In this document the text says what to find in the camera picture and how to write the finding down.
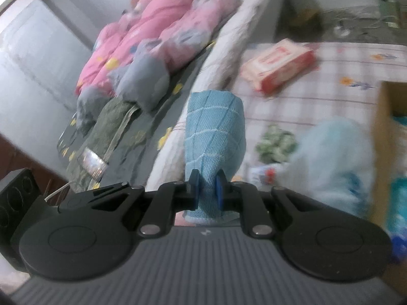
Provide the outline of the light blue checked towel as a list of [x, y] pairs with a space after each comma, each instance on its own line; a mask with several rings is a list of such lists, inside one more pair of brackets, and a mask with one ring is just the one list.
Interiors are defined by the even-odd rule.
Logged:
[[201, 176], [198, 207], [185, 211], [185, 221], [195, 225], [220, 225], [237, 219], [238, 213], [219, 210], [215, 181], [219, 170], [231, 180], [245, 156], [242, 100], [227, 91], [192, 93], [188, 101], [184, 149], [185, 177], [189, 178], [193, 169]]

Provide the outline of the dark green bed sheet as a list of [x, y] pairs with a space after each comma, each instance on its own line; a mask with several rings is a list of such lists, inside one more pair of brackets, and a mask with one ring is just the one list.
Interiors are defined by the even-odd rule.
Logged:
[[[212, 44], [207, 45], [192, 62], [172, 76], [167, 94], [151, 113], [141, 109], [137, 117], [130, 122], [118, 146], [113, 151], [107, 172], [102, 177], [101, 182], [93, 184], [89, 189], [119, 182], [128, 182], [130, 185], [146, 185], [154, 161], [159, 154], [159, 140], [176, 125], [195, 79], [211, 53], [212, 47]], [[60, 160], [66, 168], [68, 181], [67, 168], [72, 152], [83, 144], [87, 134], [82, 134], [77, 130], [76, 118], [72, 118], [61, 134], [57, 150]]]

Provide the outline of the green white knitted scrunchie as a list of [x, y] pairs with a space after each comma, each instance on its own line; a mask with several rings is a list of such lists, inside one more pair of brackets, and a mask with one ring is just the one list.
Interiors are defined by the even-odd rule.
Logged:
[[259, 160], [264, 164], [287, 162], [296, 148], [295, 135], [278, 125], [269, 125], [255, 147]]

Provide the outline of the black smartphone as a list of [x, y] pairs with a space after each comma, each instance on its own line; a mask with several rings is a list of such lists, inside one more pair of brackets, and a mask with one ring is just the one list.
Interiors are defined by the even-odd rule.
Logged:
[[97, 182], [101, 181], [108, 168], [108, 164], [88, 147], [82, 151], [77, 160], [80, 166]]

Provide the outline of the green patterned pillow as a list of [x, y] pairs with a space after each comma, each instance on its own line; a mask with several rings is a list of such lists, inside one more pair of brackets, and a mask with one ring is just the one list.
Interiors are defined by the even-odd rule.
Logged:
[[98, 183], [78, 163], [82, 151], [88, 147], [108, 164], [128, 125], [140, 111], [137, 104], [119, 98], [113, 98], [105, 105], [83, 144], [72, 152], [67, 172], [73, 191], [85, 191]]

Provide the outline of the white plastic bag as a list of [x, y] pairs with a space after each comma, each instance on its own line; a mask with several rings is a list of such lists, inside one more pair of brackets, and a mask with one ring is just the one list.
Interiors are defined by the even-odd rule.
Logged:
[[285, 187], [360, 218], [372, 207], [375, 150], [356, 121], [336, 117], [311, 127], [288, 162], [250, 167], [248, 182], [269, 191]]

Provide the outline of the red pink tissue pack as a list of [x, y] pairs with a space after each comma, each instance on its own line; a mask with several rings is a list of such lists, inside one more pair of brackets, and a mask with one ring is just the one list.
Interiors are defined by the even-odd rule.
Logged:
[[240, 74], [257, 92], [271, 96], [299, 73], [315, 65], [316, 61], [314, 50], [283, 39], [245, 62]]

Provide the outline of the plaid floral table cloth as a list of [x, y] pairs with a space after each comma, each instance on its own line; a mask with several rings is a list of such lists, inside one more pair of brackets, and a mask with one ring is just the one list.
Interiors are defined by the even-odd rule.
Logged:
[[312, 43], [317, 63], [286, 83], [274, 96], [264, 96], [243, 78], [229, 90], [244, 106], [246, 153], [237, 172], [247, 178], [261, 165], [256, 145], [269, 125], [300, 138], [309, 128], [335, 116], [370, 129], [380, 85], [406, 82], [406, 46], [376, 43]]

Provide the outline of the cardboard box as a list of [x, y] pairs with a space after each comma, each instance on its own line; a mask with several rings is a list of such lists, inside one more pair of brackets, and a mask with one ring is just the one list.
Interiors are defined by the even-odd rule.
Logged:
[[371, 134], [376, 151], [376, 181], [372, 192], [374, 204], [370, 220], [387, 228], [390, 208], [390, 186], [395, 172], [396, 133], [394, 115], [406, 115], [406, 84], [383, 81], [372, 118]]

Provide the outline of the pink grey quilt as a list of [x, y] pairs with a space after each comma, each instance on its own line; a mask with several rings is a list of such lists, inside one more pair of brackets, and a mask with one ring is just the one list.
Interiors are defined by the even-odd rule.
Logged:
[[151, 112], [170, 76], [195, 58], [239, 0], [133, 0], [133, 8], [99, 33], [75, 93], [77, 129], [87, 134], [113, 97]]

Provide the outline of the white cabinet door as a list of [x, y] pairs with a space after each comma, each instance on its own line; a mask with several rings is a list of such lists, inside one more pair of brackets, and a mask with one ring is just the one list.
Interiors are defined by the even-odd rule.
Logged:
[[1, 15], [1, 135], [60, 176], [58, 140], [76, 111], [86, 47], [42, 0]]

